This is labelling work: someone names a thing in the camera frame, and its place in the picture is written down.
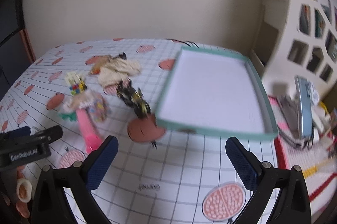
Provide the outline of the person's left hand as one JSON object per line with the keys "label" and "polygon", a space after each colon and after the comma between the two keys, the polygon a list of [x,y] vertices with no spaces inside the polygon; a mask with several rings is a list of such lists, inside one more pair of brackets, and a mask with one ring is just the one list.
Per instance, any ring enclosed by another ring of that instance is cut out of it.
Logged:
{"label": "person's left hand", "polygon": [[7,206],[14,205],[23,219],[28,219],[30,211],[28,203],[31,201],[32,184],[25,177],[22,165],[15,169],[1,172],[1,197]]}

